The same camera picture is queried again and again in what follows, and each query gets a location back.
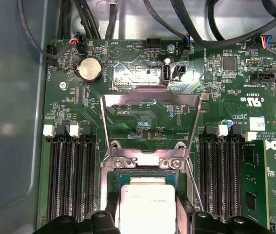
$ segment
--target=green circuit board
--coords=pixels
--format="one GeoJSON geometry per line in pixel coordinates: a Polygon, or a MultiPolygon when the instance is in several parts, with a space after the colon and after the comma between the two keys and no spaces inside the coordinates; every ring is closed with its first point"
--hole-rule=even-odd
{"type": "MultiPolygon", "coordinates": [[[[60,49],[66,43],[57,40],[53,46],[60,49]]],[[[192,43],[189,55],[180,59],[180,44],[180,41],[162,40],[159,48],[147,49],[145,40],[88,41],[87,56],[97,58],[103,66],[103,77],[95,84],[85,84],[74,73],[74,65],[85,56],[72,47],[58,59],[58,66],[48,66],[44,124],[54,125],[56,131],[59,125],[68,129],[77,124],[82,130],[92,126],[95,144],[92,209],[99,209],[99,165],[106,154],[100,96],[126,94],[140,85],[159,84],[163,61],[170,58],[172,73],[176,65],[184,65],[186,73],[173,78],[168,88],[176,94],[202,97],[190,154],[195,172],[199,167],[199,136],[206,125],[213,125],[216,131],[219,124],[230,120],[241,126],[243,136],[250,131],[257,132],[256,141],[245,142],[242,146],[254,148],[251,149],[253,164],[247,162],[246,154],[241,159],[242,214],[265,227],[270,223],[276,225],[276,83],[249,82],[250,75],[267,69],[276,74],[276,55],[260,48],[251,50],[247,43],[217,50],[202,49],[192,43]],[[176,47],[174,53],[167,52],[169,44],[176,47]],[[67,89],[59,88],[61,82],[68,85],[67,89]]],[[[107,117],[111,140],[117,140],[122,148],[154,152],[173,148],[180,141],[186,142],[189,129],[193,127],[191,116],[191,110],[185,106],[146,101],[142,105],[113,106],[107,117]]],[[[44,140],[39,226],[45,222],[42,220],[48,209],[50,151],[51,143],[44,140]]]]}

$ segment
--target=motherboard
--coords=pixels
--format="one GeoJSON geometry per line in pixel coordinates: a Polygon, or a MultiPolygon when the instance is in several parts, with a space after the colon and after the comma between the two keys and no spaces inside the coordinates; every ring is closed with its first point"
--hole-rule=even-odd
{"type": "MultiPolygon", "coordinates": [[[[53,41],[50,53],[67,42],[53,41]]],[[[187,144],[193,131],[189,155],[204,210],[223,222],[245,216],[276,233],[276,55],[248,42],[203,49],[176,40],[87,40],[49,61],[39,227],[59,215],[81,221],[100,210],[104,118],[111,147],[144,153],[187,144]],[[103,117],[102,95],[156,85],[199,96],[196,124],[191,107],[155,99],[112,105],[103,117]]],[[[120,190],[133,174],[163,171],[115,170],[108,191],[120,190]]],[[[187,192],[183,173],[167,170],[165,178],[187,192]]]]}

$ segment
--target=wire connector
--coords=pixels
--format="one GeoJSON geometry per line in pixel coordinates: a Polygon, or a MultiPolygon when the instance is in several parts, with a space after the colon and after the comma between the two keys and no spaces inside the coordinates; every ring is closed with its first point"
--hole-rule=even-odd
{"type": "Polygon", "coordinates": [[[118,7],[118,0],[107,0],[108,4],[114,4],[118,7]]]}

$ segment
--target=metal socket frame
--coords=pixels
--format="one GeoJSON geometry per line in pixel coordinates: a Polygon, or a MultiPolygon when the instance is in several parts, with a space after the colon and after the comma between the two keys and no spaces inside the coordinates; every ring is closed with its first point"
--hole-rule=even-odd
{"type": "MultiPolygon", "coordinates": [[[[189,157],[191,143],[194,137],[199,111],[201,107],[201,97],[199,95],[177,95],[164,85],[138,86],[128,94],[105,94],[100,98],[101,112],[103,118],[104,132],[106,138],[107,153],[101,163],[101,200],[100,209],[104,210],[107,202],[107,182],[108,172],[120,168],[135,168],[138,166],[158,166],[160,169],[176,169],[187,173],[188,185],[190,185],[190,175],[186,170],[185,160],[189,157]],[[162,105],[188,105],[196,110],[193,128],[189,129],[189,136],[186,148],[182,142],[178,142],[174,149],[158,149],[154,153],[143,153],[138,149],[121,149],[111,147],[109,130],[107,128],[106,108],[113,105],[140,105],[146,99],[155,99],[162,105]]],[[[187,186],[189,199],[193,197],[192,187],[187,186]]]]}

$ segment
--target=white label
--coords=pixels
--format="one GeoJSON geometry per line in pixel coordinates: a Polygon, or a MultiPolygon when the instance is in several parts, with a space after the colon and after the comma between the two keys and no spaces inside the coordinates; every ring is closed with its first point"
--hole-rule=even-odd
{"type": "Polygon", "coordinates": [[[265,141],[266,143],[266,150],[272,149],[272,150],[276,150],[276,140],[273,140],[272,142],[269,141],[265,141]]]}
{"type": "Polygon", "coordinates": [[[250,131],[265,131],[265,118],[250,117],[250,131]]]}

